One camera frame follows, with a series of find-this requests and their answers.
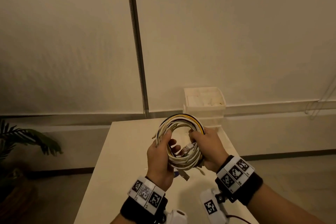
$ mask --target tiled floor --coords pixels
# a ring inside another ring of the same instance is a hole
[[[336,223],[336,155],[250,162],[264,182],[327,224]],[[91,175],[36,180],[39,200],[20,224],[73,224]]]

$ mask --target woven basket planter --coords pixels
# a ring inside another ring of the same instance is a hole
[[[37,188],[23,176],[21,171],[15,169],[13,174],[17,179],[16,186],[0,203],[0,223],[16,223],[37,199]]]

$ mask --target forearm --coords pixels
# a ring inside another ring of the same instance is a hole
[[[266,184],[255,192],[247,208],[260,224],[324,224],[315,216],[281,197]]]
[[[125,219],[120,213],[115,217],[111,224],[135,224],[135,222]]]

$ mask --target table top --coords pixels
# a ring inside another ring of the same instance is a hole
[[[96,167],[86,189],[75,224],[110,223],[119,213],[127,198],[127,192],[134,181],[147,173],[146,152],[153,142],[153,135],[164,119],[130,120],[113,122],[101,150]],[[238,155],[222,128],[218,135],[225,150]],[[188,128],[173,132],[182,147],[189,141]],[[216,188],[216,174],[202,167],[205,175],[193,168],[185,181],[181,176],[174,178],[173,185],[166,193],[166,210],[180,209],[187,213],[188,223],[210,223],[199,200],[200,193],[208,188]],[[249,210],[239,201],[225,202],[228,214],[240,216],[252,224],[258,224]],[[241,224],[241,220],[231,218],[230,224]]]

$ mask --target person's right arm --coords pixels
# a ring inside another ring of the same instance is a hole
[[[229,154],[225,151],[216,131],[205,128],[205,135],[190,131],[191,141],[196,141],[204,155],[204,166],[217,172]],[[281,197],[266,184],[253,195],[247,208],[260,224],[324,224],[292,202]]]

